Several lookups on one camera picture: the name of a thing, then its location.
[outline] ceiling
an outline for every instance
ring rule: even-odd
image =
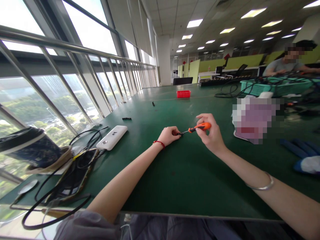
[[[305,8],[315,0],[147,0],[147,7],[152,18],[154,29],[158,36],[170,36],[170,55],[197,52],[198,47],[205,50],[217,50],[223,43],[229,46],[243,46],[244,42],[254,39],[251,46],[259,46],[266,34],[282,30],[267,43],[275,44],[281,37],[291,34],[293,29],[303,26],[304,21],[311,15],[320,12],[320,6]],[[253,9],[267,8],[253,18],[241,19]],[[187,28],[189,21],[203,19],[198,27]],[[281,20],[271,27],[263,25]],[[235,28],[230,33],[220,34],[226,28]],[[182,40],[183,35],[193,34],[191,39]]]

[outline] orange screwdriver handle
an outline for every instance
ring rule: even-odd
[[[200,128],[202,129],[203,131],[204,130],[207,130],[207,129],[210,129],[211,128],[211,124],[210,123],[201,123],[193,128],[189,128],[189,132],[190,133],[193,133],[194,131],[196,131],[196,128]]]

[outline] person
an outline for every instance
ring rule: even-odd
[[[320,239],[320,204],[253,166],[224,144],[212,114],[200,114],[197,124],[209,122],[209,135],[196,129],[205,146],[228,165],[247,186],[289,226],[307,240]],[[177,127],[166,127],[158,141],[118,173],[93,199],[85,211],[66,218],[55,239],[120,239],[115,219],[136,184],[157,154],[181,136]],[[130,222],[124,239],[241,239],[224,221],[192,218],[145,217]]]
[[[263,76],[274,76],[284,74],[290,71],[302,71],[306,73],[320,73],[319,68],[309,68],[298,59],[304,55],[306,51],[312,51],[317,45],[311,40],[302,40],[291,44],[286,51],[276,60],[271,62],[263,72]]]

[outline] red plastic box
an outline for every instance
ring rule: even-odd
[[[187,98],[190,97],[191,91],[177,91],[177,98]]]

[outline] green workbench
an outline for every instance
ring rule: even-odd
[[[254,145],[233,136],[232,99],[214,97],[220,88],[200,88],[198,84],[147,88],[122,104],[102,121],[103,126],[110,126],[102,134],[106,135],[116,125],[125,125],[128,131],[110,152],[96,162],[81,193],[96,196],[116,174],[157,140],[164,127],[177,126],[180,131],[186,131],[196,124],[195,117],[198,114],[212,113],[231,151],[319,202],[319,179],[293,170],[293,164],[299,160],[297,156],[276,141]],[[177,99],[178,90],[190,90],[191,98]],[[132,120],[122,120],[123,117],[131,117]],[[320,136],[312,132],[319,125],[318,118],[301,118],[297,114],[290,114],[285,118],[284,125],[283,138],[300,138],[320,144]],[[88,136],[83,137],[77,144],[85,144],[88,139]],[[46,177],[34,175],[25,182],[38,179],[42,183]],[[55,176],[50,179],[39,196],[52,188],[58,178]],[[11,204],[20,188],[18,186],[8,193],[0,200],[0,204]],[[16,206],[32,206],[38,188],[39,185]],[[77,205],[79,202],[60,206],[59,209],[71,209]],[[122,211],[280,220],[227,165],[205,147],[196,133],[185,134],[160,152]]]

